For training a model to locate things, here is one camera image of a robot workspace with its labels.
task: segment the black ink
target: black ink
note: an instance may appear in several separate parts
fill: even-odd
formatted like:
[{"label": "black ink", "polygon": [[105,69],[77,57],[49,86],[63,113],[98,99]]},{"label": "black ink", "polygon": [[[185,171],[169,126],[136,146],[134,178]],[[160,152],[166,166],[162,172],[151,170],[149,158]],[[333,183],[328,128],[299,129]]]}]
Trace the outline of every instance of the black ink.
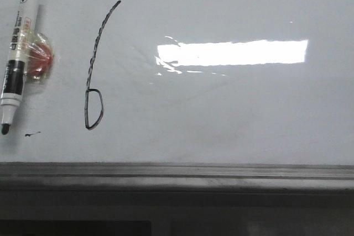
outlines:
[{"label": "black ink", "polygon": [[[93,64],[95,63],[96,60],[96,53],[97,53],[97,47],[98,47],[98,43],[100,42],[100,38],[101,38],[101,34],[103,32],[103,29],[105,28],[105,25],[108,21],[108,19],[110,18],[111,14],[113,13],[113,11],[116,9],[116,7],[118,7],[118,5],[121,3],[121,1],[117,1],[116,4],[113,5],[113,7],[111,8],[111,10],[108,12],[108,14],[106,15],[105,19],[102,22],[102,25],[100,27],[100,29],[98,30],[98,36],[96,38],[95,41],[95,46],[93,47],[93,55],[92,58],[90,60],[90,68],[88,70],[88,78],[87,78],[87,82],[86,82],[86,91],[85,91],[85,127],[88,130],[93,130],[96,126],[98,126],[98,124],[100,123],[102,117],[103,117],[103,113],[104,113],[104,108],[103,108],[103,98],[102,98],[102,94],[99,90],[95,89],[95,88],[90,88],[90,83],[91,83],[91,76],[92,76],[92,71],[93,71]],[[97,92],[99,97],[100,97],[100,101],[101,101],[101,112],[100,112],[100,116],[98,117],[98,119],[94,122],[93,125],[89,124],[89,94],[90,92]]]},{"label": "black ink", "polygon": [[38,131],[38,132],[36,132],[36,133],[33,133],[33,134],[26,134],[26,135],[24,135],[25,137],[30,137],[31,135],[36,135],[36,134],[39,134],[40,133],[40,131]]}]

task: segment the black marker tip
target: black marker tip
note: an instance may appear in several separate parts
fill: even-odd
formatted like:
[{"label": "black marker tip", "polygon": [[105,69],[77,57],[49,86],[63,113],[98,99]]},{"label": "black marker tip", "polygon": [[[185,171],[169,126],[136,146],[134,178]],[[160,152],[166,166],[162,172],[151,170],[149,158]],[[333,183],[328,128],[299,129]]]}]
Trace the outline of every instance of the black marker tip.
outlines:
[{"label": "black marker tip", "polygon": [[9,124],[3,124],[2,125],[2,129],[1,129],[1,133],[3,135],[6,135],[7,133],[9,133],[9,128],[10,128]]}]

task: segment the whiteboard marker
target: whiteboard marker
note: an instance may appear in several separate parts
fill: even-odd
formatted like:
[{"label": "whiteboard marker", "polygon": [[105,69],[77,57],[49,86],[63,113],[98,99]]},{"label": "whiteboard marker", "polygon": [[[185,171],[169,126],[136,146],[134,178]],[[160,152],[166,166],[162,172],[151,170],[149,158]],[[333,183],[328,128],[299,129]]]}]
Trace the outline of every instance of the whiteboard marker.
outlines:
[{"label": "whiteboard marker", "polygon": [[11,37],[10,52],[1,92],[1,133],[7,134],[15,111],[20,106],[26,82],[29,42],[35,27],[39,0],[20,0],[17,18]]}]

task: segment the whiteboard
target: whiteboard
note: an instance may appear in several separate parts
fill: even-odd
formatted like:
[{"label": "whiteboard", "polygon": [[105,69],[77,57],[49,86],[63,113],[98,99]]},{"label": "whiteboard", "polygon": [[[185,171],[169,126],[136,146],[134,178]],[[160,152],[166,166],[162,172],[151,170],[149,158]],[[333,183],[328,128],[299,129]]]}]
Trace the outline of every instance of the whiteboard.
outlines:
[{"label": "whiteboard", "polygon": [[[122,0],[87,130],[116,1],[40,0],[55,62],[25,88],[0,161],[354,163],[352,0]],[[0,4],[4,73],[18,0]]]}]

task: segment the transparent plastic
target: transparent plastic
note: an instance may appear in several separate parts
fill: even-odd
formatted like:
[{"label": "transparent plastic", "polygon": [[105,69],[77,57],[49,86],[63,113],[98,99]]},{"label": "transparent plastic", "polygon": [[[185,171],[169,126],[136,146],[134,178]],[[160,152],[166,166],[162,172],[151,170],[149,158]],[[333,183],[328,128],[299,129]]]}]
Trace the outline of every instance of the transparent plastic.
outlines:
[{"label": "transparent plastic", "polygon": [[49,74],[53,64],[54,53],[49,39],[42,33],[31,32],[28,42],[28,81],[43,81]]}]

